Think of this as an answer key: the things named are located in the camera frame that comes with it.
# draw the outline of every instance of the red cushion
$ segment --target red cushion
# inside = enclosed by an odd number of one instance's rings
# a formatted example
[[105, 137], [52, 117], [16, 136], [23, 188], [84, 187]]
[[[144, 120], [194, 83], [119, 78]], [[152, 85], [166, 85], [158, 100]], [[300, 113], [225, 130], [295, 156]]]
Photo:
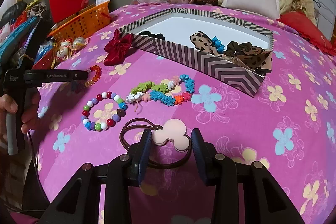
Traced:
[[300, 12], [289, 12], [281, 15], [278, 21], [295, 29], [302, 38], [319, 48], [322, 52], [336, 55], [336, 47], [326, 39], [322, 32], [314, 25], [309, 18]]

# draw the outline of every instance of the pink floral bedsheet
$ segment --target pink floral bedsheet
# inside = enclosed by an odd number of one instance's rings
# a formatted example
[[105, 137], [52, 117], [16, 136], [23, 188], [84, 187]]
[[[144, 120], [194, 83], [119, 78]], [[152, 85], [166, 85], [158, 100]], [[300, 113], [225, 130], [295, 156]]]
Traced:
[[[260, 160], [305, 223], [323, 223], [336, 204], [336, 67], [332, 58], [277, 21], [224, 8], [175, 6], [233, 15], [273, 30], [272, 73], [252, 98], [196, 70], [141, 50], [131, 49], [123, 64], [105, 67], [104, 46], [115, 28], [173, 5], [129, 5], [112, 12], [116, 20], [58, 67], [87, 69], [99, 65], [101, 79], [79, 94], [71, 91], [69, 83], [49, 83], [40, 88], [41, 126], [33, 139], [35, 147], [39, 145], [39, 175], [48, 198], [53, 200], [83, 163], [101, 165], [125, 153], [119, 133], [128, 120], [144, 117], [163, 124], [177, 118], [186, 124], [188, 135], [199, 128], [205, 141], [235, 161], [250, 164]], [[142, 102], [136, 112], [135, 106], [130, 106], [116, 126], [102, 132], [88, 131], [80, 121], [83, 106], [97, 94], [110, 90], [125, 98], [139, 82], [158, 83], [184, 73], [195, 80], [199, 96], [193, 103], [167, 107], [160, 102]], [[172, 94], [184, 90], [182, 84]], [[112, 100], [104, 100], [93, 107], [90, 119], [104, 121], [117, 107]], [[141, 134], [142, 130], [133, 130], [125, 138], [134, 143]], [[168, 143], [155, 147], [152, 156], [168, 163], [183, 155]], [[148, 169], [141, 187], [130, 188], [133, 223], [210, 223], [213, 198], [214, 188], [203, 185], [192, 155], [177, 169]], [[103, 195], [99, 218], [103, 223]]]

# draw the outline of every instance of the hair bow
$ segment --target hair bow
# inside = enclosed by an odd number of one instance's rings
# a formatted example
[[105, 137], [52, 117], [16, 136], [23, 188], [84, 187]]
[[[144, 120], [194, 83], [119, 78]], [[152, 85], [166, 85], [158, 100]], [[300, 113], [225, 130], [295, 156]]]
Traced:
[[115, 29], [114, 37], [106, 44], [104, 50], [109, 54], [104, 60], [105, 66], [115, 66], [121, 64], [125, 54], [131, 47], [133, 34], [128, 33], [124, 37], [120, 35], [119, 29]]

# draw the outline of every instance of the brown elastic band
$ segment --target brown elastic band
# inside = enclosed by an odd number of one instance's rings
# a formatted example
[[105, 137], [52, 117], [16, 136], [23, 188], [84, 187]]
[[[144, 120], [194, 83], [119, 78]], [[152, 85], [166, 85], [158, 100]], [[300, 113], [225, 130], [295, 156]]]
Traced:
[[[133, 122], [146, 122], [149, 123], [150, 126], [145, 125], [145, 124], [134, 124], [131, 125], [131, 123]], [[123, 147], [128, 151], [130, 148], [130, 144], [126, 142], [124, 135], [127, 131], [131, 130], [131, 129], [135, 129], [135, 128], [143, 128], [143, 129], [150, 129], [150, 130], [158, 130], [158, 129], [162, 129], [162, 126], [158, 125], [158, 124], [153, 124], [151, 121], [145, 119], [145, 118], [135, 118], [132, 120], [129, 120], [123, 127], [123, 129], [120, 132], [119, 135], [119, 139], [121, 144], [123, 145]], [[172, 169], [172, 168], [177, 168], [180, 167], [182, 165], [184, 165], [190, 158], [191, 155], [191, 139], [189, 136], [186, 136], [189, 139], [189, 146], [188, 146], [188, 150], [187, 153], [185, 154], [185, 156], [181, 159], [178, 160], [176, 162], [173, 162], [171, 164], [161, 164], [158, 162], [155, 162], [153, 160], [149, 160], [148, 161], [148, 167], [154, 168], [154, 169]]]

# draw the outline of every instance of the silver bolt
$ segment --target silver bolt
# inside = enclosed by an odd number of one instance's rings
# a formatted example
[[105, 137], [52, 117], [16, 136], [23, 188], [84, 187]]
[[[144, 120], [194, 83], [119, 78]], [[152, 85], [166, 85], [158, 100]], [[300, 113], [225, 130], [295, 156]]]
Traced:
[[123, 154], [123, 155], [121, 155], [121, 156], [119, 157], [119, 159], [120, 159], [121, 161], [127, 161], [127, 160], [129, 160], [129, 155], [127, 155], [127, 154]]
[[88, 171], [88, 170], [90, 170], [92, 168], [92, 164], [83, 164], [82, 165], [82, 169], [84, 170], [84, 171]]
[[255, 161], [253, 163], [254, 167], [261, 169], [263, 167], [263, 164], [260, 161]]
[[216, 158], [217, 160], [223, 160], [223, 159], [225, 159], [225, 156], [224, 156], [223, 154], [221, 154], [221, 153], [217, 153], [217, 154], [215, 155], [215, 158]]

